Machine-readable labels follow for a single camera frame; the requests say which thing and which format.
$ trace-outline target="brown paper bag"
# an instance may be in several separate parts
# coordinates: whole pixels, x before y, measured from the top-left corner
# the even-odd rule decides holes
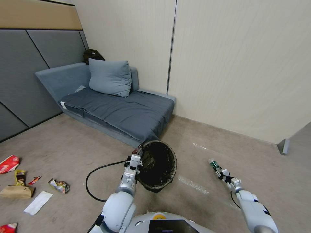
[[[1,197],[28,199],[32,197],[35,188],[26,186],[6,186],[0,192]]]

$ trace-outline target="black trash bag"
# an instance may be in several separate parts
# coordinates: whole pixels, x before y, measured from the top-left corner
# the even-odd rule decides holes
[[[177,160],[172,148],[162,141],[142,143],[133,151],[141,157],[142,168],[138,181],[145,189],[160,192],[173,181],[176,174]]]

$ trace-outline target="white tag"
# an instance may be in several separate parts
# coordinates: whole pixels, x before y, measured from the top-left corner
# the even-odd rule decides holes
[[[65,106],[65,102],[61,101],[61,106],[64,108],[64,109],[67,109],[66,106]]]

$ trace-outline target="blue pillow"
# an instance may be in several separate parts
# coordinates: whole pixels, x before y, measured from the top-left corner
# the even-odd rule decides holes
[[[94,91],[128,97],[131,89],[131,70],[127,61],[89,59],[90,88]]]

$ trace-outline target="carpet floor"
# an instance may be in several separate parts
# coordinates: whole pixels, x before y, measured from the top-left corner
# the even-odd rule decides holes
[[[208,164],[214,158],[242,180],[270,211],[279,231],[311,232],[311,125],[291,138],[289,154],[276,145],[173,116],[161,139],[175,151],[177,173],[172,184],[155,194],[137,185],[136,214],[166,211],[182,215],[215,232],[249,232],[230,192]],[[103,203],[92,199],[85,178],[94,168],[121,161],[133,148],[61,114],[0,144],[0,161],[14,154],[22,158],[27,182],[53,194],[34,216],[23,210],[32,199],[0,199],[0,225],[18,222],[18,233],[87,232]],[[91,192],[102,199],[115,191],[123,174],[119,164],[95,172]],[[48,185],[51,178],[70,184],[62,194]],[[0,175],[0,188],[14,184],[14,172]]]

